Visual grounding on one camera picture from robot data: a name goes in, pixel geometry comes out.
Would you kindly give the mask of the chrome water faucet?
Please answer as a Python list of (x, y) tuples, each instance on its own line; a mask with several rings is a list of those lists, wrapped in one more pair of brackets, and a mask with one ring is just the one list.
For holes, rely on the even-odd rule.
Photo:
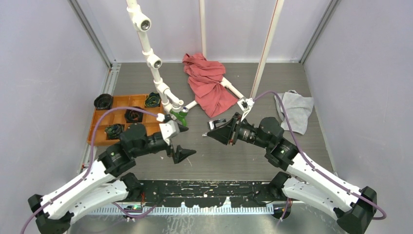
[(225, 123), (225, 122), (226, 122), (225, 118), (220, 118), (220, 119), (208, 121), (207, 122), (208, 131), (203, 133), (202, 137), (206, 137), (209, 132), (211, 132), (212, 130), (215, 130), (217, 128), (218, 124)]

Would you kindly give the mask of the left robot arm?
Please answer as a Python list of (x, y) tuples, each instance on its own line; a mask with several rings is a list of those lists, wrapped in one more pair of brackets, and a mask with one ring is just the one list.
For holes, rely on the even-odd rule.
[(147, 134), (145, 125), (131, 124), (89, 168), (59, 189), (47, 195), (32, 195), (29, 206), (42, 234), (63, 234), (83, 216), (110, 203), (137, 201), (142, 195), (140, 181), (129, 169), (139, 156), (165, 151), (175, 164), (196, 153), (196, 150), (174, 147), (171, 138), (188, 127), (167, 118), (160, 130)]

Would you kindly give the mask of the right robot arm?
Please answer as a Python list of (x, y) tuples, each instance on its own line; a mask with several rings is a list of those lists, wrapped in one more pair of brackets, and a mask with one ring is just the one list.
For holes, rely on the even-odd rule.
[(276, 200), (300, 200), (334, 219), (349, 234), (363, 234), (377, 208), (377, 193), (335, 176), (284, 138), (284, 129), (274, 117), (265, 117), (258, 126), (235, 113), (226, 121), (209, 121), (206, 136), (224, 144), (243, 141), (266, 150), (265, 158), (281, 172), (272, 179), (270, 193)]

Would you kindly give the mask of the green plastic faucet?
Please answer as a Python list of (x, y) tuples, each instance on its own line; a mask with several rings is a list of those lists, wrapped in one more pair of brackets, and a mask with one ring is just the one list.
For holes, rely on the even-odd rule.
[(188, 115), (189, 109), (187, 107), (183, 107), (180, 112), (170, 111), (170, 113), (175, 116), (175, 118), (181, 122), (183, 126), (187, 126), (186, 116)]

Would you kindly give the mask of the rolled green tie in tray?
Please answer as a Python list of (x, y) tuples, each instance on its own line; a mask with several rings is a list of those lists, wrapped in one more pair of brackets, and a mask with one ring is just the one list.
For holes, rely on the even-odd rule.
[(155, 107), (159, 107), (160, 105), (161, 105), (161, 98), (160, 98), (159, 93), (151, 92), (150, 94), (148, 94), (145, 100), (146, 108), (155, 108)]

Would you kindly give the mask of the rolled dark red tie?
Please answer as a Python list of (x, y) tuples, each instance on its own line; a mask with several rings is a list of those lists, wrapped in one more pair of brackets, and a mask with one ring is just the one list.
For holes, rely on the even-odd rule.
[(124, 118), (127, 123), (141, 123), (143, 121), (144, 114), (140, 111), (127, 109)]

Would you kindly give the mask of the red cloth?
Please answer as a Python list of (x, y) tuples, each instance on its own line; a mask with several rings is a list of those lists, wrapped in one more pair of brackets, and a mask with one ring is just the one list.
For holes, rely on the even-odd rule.
[(216, 117), (236, 104), (238, 99), (221, 84), (226, 74), (222, 63), (209, 61), (201, 53), (185, 54), (182, 63), (195, 101), (208, 117)]

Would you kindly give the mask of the unrolled dark patterned necktie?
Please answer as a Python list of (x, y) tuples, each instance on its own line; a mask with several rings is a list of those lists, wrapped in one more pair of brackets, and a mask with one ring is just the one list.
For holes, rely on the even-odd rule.
[(119, 139), (120, 135), (124, 132), (124, 125), (122, 124), (113, 124), (105, 128), (107, 140), (116, 140)]

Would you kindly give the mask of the grey cloth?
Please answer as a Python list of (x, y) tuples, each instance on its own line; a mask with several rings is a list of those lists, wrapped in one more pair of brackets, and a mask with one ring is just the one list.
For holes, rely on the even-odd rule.
[(304, 135), (307, 131), (308, 119), (314, 108), (312, 97), (303, 97), (295, 90), (279, 94), (286, 110), (293, 132)]

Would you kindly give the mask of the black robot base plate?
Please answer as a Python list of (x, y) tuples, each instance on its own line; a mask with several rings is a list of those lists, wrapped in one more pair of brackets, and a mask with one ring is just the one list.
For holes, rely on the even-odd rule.
[(123, 202), (145, 203), (158, 207), (222, 207), (228, 199), (231, 208), (264, 207), (272, 202), (285, 202), (268, 181), (236, 180), (141, 180), (131, 198)]

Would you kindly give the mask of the white PVC pipe frame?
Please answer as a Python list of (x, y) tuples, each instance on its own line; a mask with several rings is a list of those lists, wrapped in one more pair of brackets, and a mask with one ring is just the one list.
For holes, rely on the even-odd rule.
[(188, 84), (195, 92), (194, 101), (184, 104), (184, 101), (172, 93), (160, 76), (159, 68), (163, 61), (154, 53), (147, 35), (152, 25), (150, 18), (142, 13), (140, 5), (135, 0), (127, 1), (127, 12), (138, 33), (143, 48), (142, 54), (151, 70), (153, 83), (160, 95), (161, 106), (165, 110), (164, 114), (157, 115), (157, 121), (171, 117), (186, 125), (185, 118), (189, 110), (196, 105), (200, 105), (209, 117), (214, 117), (237, 104), (242, 111), (239, 119), (246, 118), (255, 103), (255, 96), (246, 98), (224, 77), (226, 70), (223, 64), (218, 61), (208, 61), (202, 53), (186, 54), (183, 57), (182, 63), (184, 72), (188, 74)]

